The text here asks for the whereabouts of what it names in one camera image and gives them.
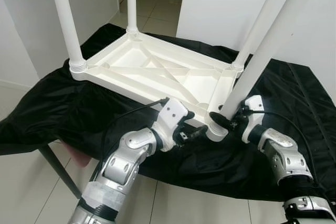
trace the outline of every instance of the white cylindrical leg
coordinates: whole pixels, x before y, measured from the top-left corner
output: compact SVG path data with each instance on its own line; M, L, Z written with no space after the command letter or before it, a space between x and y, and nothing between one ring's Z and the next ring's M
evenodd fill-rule
M127 18L128 25L126 31L128 33L137 33L138 28L136 27L136 11L137 11L137 0L127 0Z
M55 0L64 40L69 53L69 64L72 72L83 72L87 69L86 61L80 51L79 41L73 21L69 0Z
M232 119L240 102L249 94L271 57L291 36L294 21L307 1L286 0L247 68L224 103L220 111L223 116L229 120Z
M269 14L272 12L274 6L278 3L278 0L265 0L256 21L250 30L243 48L240 50L236 60L231 63L230 68L235 71L243 71L244 64L251 53L251 46L255 41L256 35L264 30L265 20L268 18Z

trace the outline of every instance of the silver robot arm segment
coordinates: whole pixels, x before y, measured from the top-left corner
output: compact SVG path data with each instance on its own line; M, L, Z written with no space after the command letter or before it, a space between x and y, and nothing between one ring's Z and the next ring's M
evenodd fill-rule
M297 143L289 136L263 127L263 114L253 114L253 110L264 110L259 95L247 99L242 106L243 116L240 118L245 121L245 126L240 130L241 139L256 144L267 156L285 200L287 223L336 223L336 217L315 185Z
M140 164L157 150L171 150L176 129L193 116L177 99L169 99L151 128L126 133L97 178L87 184L68 224L115 223Z

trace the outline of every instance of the black fabric sheet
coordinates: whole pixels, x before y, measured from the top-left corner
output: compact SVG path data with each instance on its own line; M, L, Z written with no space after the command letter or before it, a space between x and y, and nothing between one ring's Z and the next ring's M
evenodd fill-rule
M124 29L114 25L101 27L82 45L83 56L91 57L124 33ZM232 62L237 55L225 47L154 36L225 62ZM251 91L253 94L262 95L265 110L288 117L303 131L320 183L328 197L335 200L336 108L311 70L271 60ZM61 139L100 158L100 139L108 122L139 106L91 82L75 81L66 61L62 68L40 80L0 122L0 154L31 152ZM106 147L114 146L114 150L122 134L149 126L156 115L156 111L145 109L119 120L110 131ZM264 125L295 139L309 162L303 141L290 124L265 115ZM141 165L140 173L218 195L282 200L266 157L252 144L244 144L232 135L220 143L203 137L183 148L157 152Z

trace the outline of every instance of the wall baseboard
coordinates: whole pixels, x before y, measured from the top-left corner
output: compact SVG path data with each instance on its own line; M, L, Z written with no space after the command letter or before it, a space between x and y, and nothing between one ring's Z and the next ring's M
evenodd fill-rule
M102 26L109 23L115 17L115 15L120 12L119 9L120 9L120 5L118 6L118 10L110 17L110 19L108 21L106 21L104 24L102 24Z
M4 81L4 80L0 80L0 87L7 87L7 88L18 89L18 90L23 90L23 91L29 91L32 88L30 86L25 86L25 85L21 85L21 84L10 82L10 81Z

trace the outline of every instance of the floor tile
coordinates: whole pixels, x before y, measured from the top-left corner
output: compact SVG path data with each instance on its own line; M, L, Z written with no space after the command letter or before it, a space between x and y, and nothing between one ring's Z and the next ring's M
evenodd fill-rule
M27 91L0 86L0 120L6 118Z
M117 216L117 224L149 224L156 180L138 175Z
M251 224L284 223L282 202L249 200Z
M150 224L250 224L247 200L159 182Z
M65 166L70 156L63 145L51 143ZM39 151L0 156L0 223L33 224L58 175Z
M168 0L158 1L150 17L166 21L178 22L180 10L180 4L170 3Z
M70 160L67 165L66 171L81 191L86 187L97 163L97 160L92 159L87 167L80 168ZM64 182L59 179L35 224L68 223L77 202L78 199L75 198Z
M137 15L149 17L158 0L136 0ZM120 12L127 13L127 0L120 4Z
M138 30L142 30L146 21L148 18L142 17L142 16L137 16L137 21L136 21L136 26L138 27ZM127 13L117 13L110 21L109 23L114 24L116 26L120 26L122 28L127 27Z
M87 167L80 168L71 160L66 170L79 189L83 191L96 165L97 161L92 159ZM155 186L156 180L139 175L118 214L117 223L149 223ZM78 199L69 191L63 181L59 180L35 224L67 223L76 208L77 202Z
M177 22L149 18L142 31L144 33L153 33L175 37L177 31Z

